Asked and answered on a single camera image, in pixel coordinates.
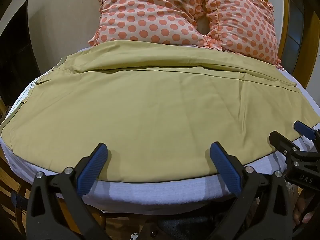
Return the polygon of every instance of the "polka dot pillowcase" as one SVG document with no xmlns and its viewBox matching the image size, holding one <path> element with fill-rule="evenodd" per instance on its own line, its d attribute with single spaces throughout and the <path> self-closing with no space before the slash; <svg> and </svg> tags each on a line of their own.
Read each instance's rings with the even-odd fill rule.
<svg viewBox="0 0 320 240">
<path fill-rule="evenodd" d="M 100 26 L 89 41 L 131 40 L 209 46 L 197 31 L 204 11 L 199 0 L 99 0 Z"/>
<path fill-rule="evenodd" d="M 210 21 L 208 36 L 224 50 L 282 68 L 273 26 L 273 6 L 262 0 L 205 0 Z"/>
</svg>

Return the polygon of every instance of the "wooden chair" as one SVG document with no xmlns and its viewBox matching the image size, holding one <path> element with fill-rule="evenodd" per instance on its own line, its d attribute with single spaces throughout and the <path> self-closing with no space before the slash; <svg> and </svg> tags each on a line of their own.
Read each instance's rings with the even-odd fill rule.
<svg viewBox="0 0 320 240">
<path fill-rule="evenodd" d="M 19 195 L 28 198 L 28 191 L 30 190 L 31 184 L 27 183 L 13 173 L 10 166 L 7 164 L 2 148 L 0 147 L 0 204 L 3 205 L 8 217 L 19 229 L 20 233 L 24 236 L 26 235 L 26 231 L 23 225 L 23 219 L 25 219 L 25 217 L 23 217 L 21 209 L 17 209 L 13 206 L 10 198 L 10 193 L 12 191 L 15 191 Z M 63 201 L 63 199 L 59 199 L 59 204 L 70 229 L 80 234 L 80 231 L 74 223 L 71 214 L 67 209 L 67 205 Z M 95 207 L 87 205 L 87 208 L 91 212 L 95 220 L 99 223 L 99 225 L 102 228 L 105 228 L 106 217 L 104 216 L 104 214 Z"/>
</svg>

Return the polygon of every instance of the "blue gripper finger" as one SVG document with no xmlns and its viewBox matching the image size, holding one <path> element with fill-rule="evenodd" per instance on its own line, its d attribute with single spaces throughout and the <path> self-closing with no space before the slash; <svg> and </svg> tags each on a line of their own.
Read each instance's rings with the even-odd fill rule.
<svg viewBox="0 0 320 240">
<path fill-rule="evenodd" d="M 96 148 L 95 151 L 95 154 L 77 179 L 77 193 L 79 196 L 87 195 L 89 193 L 108 159 L 108 148 L 105 144 L 100 143 L 100 147 Z"/>
<path fill-rule="evenodd" d="M 304 123 L 302 123 L 300 121 L 296 121 L 294 123 L 293 127 L 298 133 L 304 135 L 309 140 L 315 140 L 316 139 L 315 131 L 312 128 L 310 128 L 307 125 L 305 125 Z"/>
<path fill-rule="evenodd" d="M 218 143 L 214 142 L 210 147 L 210 158 L 222 176 L 228 190 L 239 196 L 242 190 L 241 177 L 226 156 L 226 151 Z"/>
</svg>

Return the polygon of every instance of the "mattress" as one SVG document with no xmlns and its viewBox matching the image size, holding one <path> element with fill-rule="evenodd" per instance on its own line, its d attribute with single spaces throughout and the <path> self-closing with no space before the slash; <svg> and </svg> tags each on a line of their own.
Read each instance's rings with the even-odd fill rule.
<svg viewBox="0 0 320 240">
<path fill-rule="evenodd" d="M 310 102 L 313 109 L 320 115 L 320 108 L 306 90 L 287 72 L 280 71 L 286 78 L 296 82 L 297 87 Z M 34 87 L 33 81 L 22 92 L 8 116 Z M 46 175 L 55 174 L 52 171 L 35 166 L 14 153 L 0 138 L 0 143 L 11 169 L 22 179 L 32 183 L 35 174 L 43 171 Z M 302 150 L 314 150 L 313 143 L 301 137 L 294 143 Z M 272 174 L 274 171 L 286 169 L 285 157 L 275 152 L 249 164 L 257 172 Z M 96 181 L 90 193 L 83 197 L 85 203 L 93 205 L 106 212 L 129 212 L 139 214 L 177 214 L 191 211 L 212 200 L 222 201 L 230 196 L 220 175 L 206 176 L 196 179 L 158 183 L 123 183 Z"/>
</svg>

